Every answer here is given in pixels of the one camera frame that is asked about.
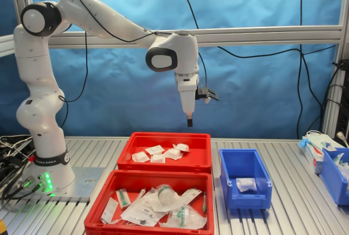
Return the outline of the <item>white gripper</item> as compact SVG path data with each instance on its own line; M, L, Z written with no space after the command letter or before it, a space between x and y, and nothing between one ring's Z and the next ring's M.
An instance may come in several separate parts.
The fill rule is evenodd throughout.
M199 82L198 73L175 73L177 89L179 91L183 112L186 114L188 128L193 127L192 113L195 110L195 92Z

